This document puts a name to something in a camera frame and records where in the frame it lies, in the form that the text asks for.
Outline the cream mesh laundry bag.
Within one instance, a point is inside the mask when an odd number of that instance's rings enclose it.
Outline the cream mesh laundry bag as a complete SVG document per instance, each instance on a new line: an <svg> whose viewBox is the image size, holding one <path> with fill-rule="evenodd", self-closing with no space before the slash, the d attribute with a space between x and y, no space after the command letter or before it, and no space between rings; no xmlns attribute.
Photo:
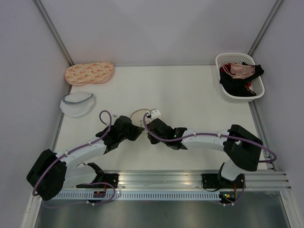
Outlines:
<svg viewBox="0 0 304 228"><path fill-rule="evenodd" d="M135 110L131 115L130 119L133 123L133 125L139 126L139 127L144 127L144 121L143 118L146 113L149 113L150 109L138 109Z"/></svg>

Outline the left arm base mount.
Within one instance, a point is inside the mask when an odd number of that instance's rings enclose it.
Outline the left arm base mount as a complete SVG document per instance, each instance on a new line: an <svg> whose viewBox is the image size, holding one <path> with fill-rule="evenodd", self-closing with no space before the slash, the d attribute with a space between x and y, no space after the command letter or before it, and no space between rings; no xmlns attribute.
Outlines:
<svg viewBox="0 0 304 228"><path fill-rule="evenodd" d="M112 185L115 189L117 188L119 181L118 173L105 173L97 164L93 162L88 163L87 165L93 168L96 177L89 185L86 185L86 187L104 189L109 187L108 185L106 185L107 183Z"/></svg>

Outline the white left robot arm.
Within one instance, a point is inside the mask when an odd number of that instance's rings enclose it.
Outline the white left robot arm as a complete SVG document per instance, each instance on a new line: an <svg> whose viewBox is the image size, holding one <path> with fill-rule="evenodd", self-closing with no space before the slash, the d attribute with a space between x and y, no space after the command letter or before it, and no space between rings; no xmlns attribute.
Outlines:
<svg viewBox="0 0 304 228"><path fill-rule="evenodd" d="M103 188L105 173L89 160L118 148L125 140L136 141L143 131L129 117L121 115L92 140L74 149L44 150L26 176L33 195L48 201L65 188Z"/></svg>

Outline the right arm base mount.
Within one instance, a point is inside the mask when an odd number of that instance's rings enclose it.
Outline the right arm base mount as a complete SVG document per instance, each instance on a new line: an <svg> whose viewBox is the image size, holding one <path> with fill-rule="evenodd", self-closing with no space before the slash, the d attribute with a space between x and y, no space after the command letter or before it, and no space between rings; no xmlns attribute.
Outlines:
<svg viewBox="0 0 304 228"><path fill-rule="evenodd" d="M218 191L221 189L242 189L244 175L240 174L235 180L226 180L216 173L201 174L201 186L207 191Z"/></svg>

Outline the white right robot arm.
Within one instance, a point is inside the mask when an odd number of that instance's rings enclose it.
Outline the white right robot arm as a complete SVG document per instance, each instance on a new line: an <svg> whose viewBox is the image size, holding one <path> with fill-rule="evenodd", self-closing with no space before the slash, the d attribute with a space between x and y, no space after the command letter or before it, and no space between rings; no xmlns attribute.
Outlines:
<svg viewBox="0 0 304 228"><path fill-rule="evenodd" d="M240 174L257 171L262 141L240 125L215 133L197 133L185 127L171 128L157 118L145 125L151 144L164 143L173 150L208 149L224 152L217 183L229 187Z"/></svg>

